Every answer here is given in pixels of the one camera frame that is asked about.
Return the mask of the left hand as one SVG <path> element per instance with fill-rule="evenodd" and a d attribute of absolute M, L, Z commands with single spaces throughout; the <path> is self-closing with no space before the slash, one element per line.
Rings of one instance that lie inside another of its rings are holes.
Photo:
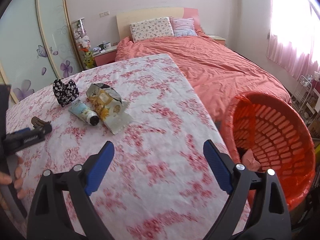
<path fill-rule="evenodd" d="M 19 158 L 18 165 L 14 172 L 14 179 L 12 179 L 11 176 L 1 172 L 1 185 L 10 185 L 11 183 L 13 183 L 14 189 L 17 192 L 17 197 L 20 200 L 22 200 L 26 195 L 26 192 L 23 189 L 22 168 L 20 166 L 22 163 L 23 160 Z"/>

